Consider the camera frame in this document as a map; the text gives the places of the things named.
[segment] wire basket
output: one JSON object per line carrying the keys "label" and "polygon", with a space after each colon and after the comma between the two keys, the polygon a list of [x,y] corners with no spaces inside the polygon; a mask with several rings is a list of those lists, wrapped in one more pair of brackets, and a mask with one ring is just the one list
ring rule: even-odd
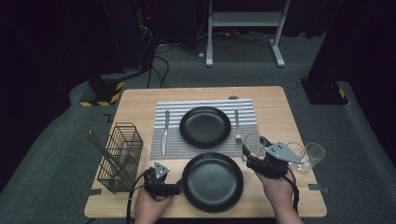
{"label": "wire basket", "polygon": [[97,180],[114,194],[131,191],[142,148],[143,140],[132,123],[116,123],[106,149],[111,154],[111,159],[118,161],[120,167],[115,169],[105,158],[102,158]]}

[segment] dark background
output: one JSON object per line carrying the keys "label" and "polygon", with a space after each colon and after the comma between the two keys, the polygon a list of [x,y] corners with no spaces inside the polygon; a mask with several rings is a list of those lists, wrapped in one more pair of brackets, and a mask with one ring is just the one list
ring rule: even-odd
{"label": "dark background", "polygon": [[[118,51],[116,46],[122,41],[111,35],[109,30],[114,24],[110,24],[104,16],[103,5],[95,6],[93,1],[80,1],[83,2],[80,3],[82,6],[91,4],[88,6],[92,8],[76,15],[98,13],[95,16],[102,19],[92,20],[88,16],[81,22],[89,25],[78,30],[70,18],[67,5],[77,2],[14,0],[1,3],[1,118],[6,124],[1,134],[1,189],[40,133],[70,106],[70,90],[86,81],[87,73],[91,71],[99,76],[125,72],[127,66],[124,60],[134,57],[122,56],[122,52]],[[175,22],[186,21],[182,18],[175,20],[176,13],[158,11],[157,8],[157,15],[162,16],[162,23],[158,26],[159,35],[168,38],[169,34],[173,34],[170,39],[194,44],[191,39],[202,22],[203,2],[164,2],[168,4],[160,7],[164,10],[172,6],[175,12],[195,12],[195,18],[188,14],[196,26],[180,24],[179,27],[184,30],[178,30],[179,35],[176,35],[176,31],[167,28],[177,27]],[[215,2],[217,9],[231,10],[238,1],[227,1],[226,7],[223,7],[221,0]],[[279,7],[275,1],[269,1],[268,5],[262,1],[251,1],[250,8],[248,4],[246,6],[245,10]],[[396,136],[396,125],[390,107],[396,95],[396,50],[393,44],[396,38],[392,32],[394,11],[395,7],[385,0],[292,0],[283,32],[291,36],[307,33],[308,37],[328,32],[316,61],[316,67],[319,70],[321,68],[323,73],[310,74],[311,78],[324,82],[346,80],[350,83],[381,145],[393,162],[396,159],[390,140]],[[76,34],[89,34],[92,42],[77,43]],[[101,51],[95,50],[95,44],[101,47]],[[131,64],[139,59],[137,56]]]}

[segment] gray floor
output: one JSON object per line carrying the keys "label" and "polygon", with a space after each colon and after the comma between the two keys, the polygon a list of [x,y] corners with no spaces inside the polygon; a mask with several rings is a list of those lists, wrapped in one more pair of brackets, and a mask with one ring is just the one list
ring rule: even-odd
{"label": "gray floor", "polygon": [[[317,142],[326,148],[326,158],[314,170],[319,184],[330,190],[322,193],[328,214],[307,218],[305,223],[394,223],[395,168],[378,143],[351,87],[346,82],[338,83],[350,105],[311,105],[300,85],[299,80],[307,77],[322,40],[323,36],[311,39],[303,35],[282,36],[279,47],[285,68],[276,66],[267,40],[239,40],[231,46],[232,40],[216,39],[217,46],[231,47],[214,48],[211,68],[205,67],[205,57],[198,56],[205,53],[205,47],[164,46],[157,48],[156,56],[169,63],[165,81],[171,88],[272,85],[284,88],[303,141]],[[166,70],[161,59],[154,60],[154,67],[162,74]],[[141,89],[147,85],[145,74],[126,80],[122,89]],[[151,74],[150,87],[160,88],[155,74]],[[117,104],[79,106],[86,88],[87,83],[81,83],[71,91],[72,106],[37,138],[1,193],[0,223],[125,222],[124,218],[93,220],[84,216],[86,193],[101,160],[84,135],[93,130],[105,142],[111,126],[106,114],[114,116],[117,110]]]}

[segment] metal stand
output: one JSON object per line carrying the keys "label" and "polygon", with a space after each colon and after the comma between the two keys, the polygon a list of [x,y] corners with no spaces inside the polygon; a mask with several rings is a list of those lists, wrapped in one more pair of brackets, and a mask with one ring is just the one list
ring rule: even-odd
{"label": "metal stand", "polygon": [[216,26],[276,26],[276,38],[270,40],[271,48],[276,57],[278,67],[284,67],[285,62],[277,46],[282,34],[283,25],[288,14],[290,0],[285,1],[281,12],[213,12],[213,0],[209,0],[206,66],[213,66],[212,29]]}

